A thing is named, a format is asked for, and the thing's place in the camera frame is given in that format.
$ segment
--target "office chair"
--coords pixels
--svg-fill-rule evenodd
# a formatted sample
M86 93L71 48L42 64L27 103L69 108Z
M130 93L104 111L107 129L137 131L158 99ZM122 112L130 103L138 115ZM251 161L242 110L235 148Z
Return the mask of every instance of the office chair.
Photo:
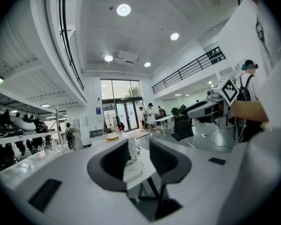
M193 137L192 132L192 119L185 115L178 115L175 117L175 126L174 133L171 136L179 142L182 139L186 138L187 144L195 148L192 144L190 144L187 140L188 137Z
M171 113L172 113L173 115L175 115L175 116L179 115L179 110L178 110L178 108L173 107Z

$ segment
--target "doorway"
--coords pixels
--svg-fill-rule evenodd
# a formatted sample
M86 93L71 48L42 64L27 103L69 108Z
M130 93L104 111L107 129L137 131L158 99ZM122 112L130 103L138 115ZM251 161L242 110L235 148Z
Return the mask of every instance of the doorway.
M117 114L124 124L124 131L131 131L139 128L135 102L116 102Z

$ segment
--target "sign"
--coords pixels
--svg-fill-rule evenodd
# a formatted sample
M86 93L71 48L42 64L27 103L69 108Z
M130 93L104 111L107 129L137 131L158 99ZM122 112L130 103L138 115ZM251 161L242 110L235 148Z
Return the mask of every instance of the sign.
M101 107L96 107L96 113L97 115L101 114Z

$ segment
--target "black metal railing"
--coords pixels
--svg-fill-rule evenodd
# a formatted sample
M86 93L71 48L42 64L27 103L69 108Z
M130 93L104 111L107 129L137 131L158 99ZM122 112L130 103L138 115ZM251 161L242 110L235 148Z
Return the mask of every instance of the black metal railing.
M223 60L226 59L222 51L219 47L210 50L209 52L205 53L204 55L198 57L194 61L186 64L184 67L180 68L176 72L172 73L171 75L167 76L165 79L160 81L159 83L155 84L152 89L154 94L160 92L163 89L170 87L171 85L199 72L203 69Z
M69 61L70 67L72 71L75 74L75 77L77 79L77 82L81 86L82 90L84 89L84 86L82 84L82 81L78 75L69 44L69 39L67 36L67 23L66 23L66 0L59 0L59 25L60 25L60 35L62 36L62 40L64 42L65 51L67 54L67 59Z

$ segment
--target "glass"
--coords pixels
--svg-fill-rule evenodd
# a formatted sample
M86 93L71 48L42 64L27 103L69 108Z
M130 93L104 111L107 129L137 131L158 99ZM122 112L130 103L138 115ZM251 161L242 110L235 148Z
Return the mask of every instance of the glass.
M116 108L114 103L103 104L103 114L107 128L117 128Z
M120 122L124 124L124 131L128 131L128 123L127 123L127 116L126 116L126 110L125 110L125 104L124 103L117 103L117 111L118 111L118 116L120 119Z
M130 81L134 98L141 97L141 87L139 81Z
M114 98L132 98L130 81L112 80Z
M111 80L101 80L102 100L113 99Z
M127 113L128 113L128 118L129 118L129 123L130 123L130 129L135 129L137 128L137 121L135 117L135 112L134 112L134 107L133 103L126 103L127 107Z

